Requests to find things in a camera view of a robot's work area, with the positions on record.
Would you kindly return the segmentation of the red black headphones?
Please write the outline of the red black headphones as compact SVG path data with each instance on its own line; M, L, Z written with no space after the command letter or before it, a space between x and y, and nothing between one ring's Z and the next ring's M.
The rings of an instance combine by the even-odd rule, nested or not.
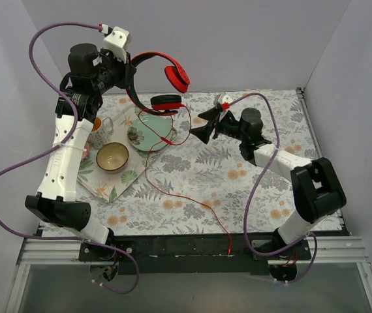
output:
M166 78L179 93L186 93L190 85L190 79L183 67L169 55L161 52L144 52L131 59L131 63L133 66L137 67L140 63L151 59L152 57L162 57L163 59L171 62L171 65L168 65L164 68ZM161 95L152 97L150 99L151 108L147 108L139 100L134 84L131 87L130 100L143 112L155 116L175 115L183 106L181 96Z

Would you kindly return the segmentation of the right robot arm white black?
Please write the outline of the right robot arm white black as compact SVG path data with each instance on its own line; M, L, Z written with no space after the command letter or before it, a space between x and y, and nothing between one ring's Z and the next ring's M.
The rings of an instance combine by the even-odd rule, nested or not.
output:
M199 118L207 123L190 133L203 143L220 134L239 140L244 160L291 182L296 210L274 231L270 241L252 249L257 256L287 259L315 225L346 205L345 193L327 158L311 160L280 150L263 137L259 110L245 108L240 119L235 119L228 108L228 104L218 104L200 113Z

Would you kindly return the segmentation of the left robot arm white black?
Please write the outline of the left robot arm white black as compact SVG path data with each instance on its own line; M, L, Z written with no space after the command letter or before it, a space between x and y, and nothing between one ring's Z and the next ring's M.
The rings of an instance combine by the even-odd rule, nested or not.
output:
M125 48L99 50L88 43L73 46L68 63L70 71L61 80L55 108L54 151L36 195L27 196L25 206L42 221L95 241L93 252L108 261L116 245L108 239L109 229L92 216L90 204L76 201L77 176L102 95L128 86L136 69Z

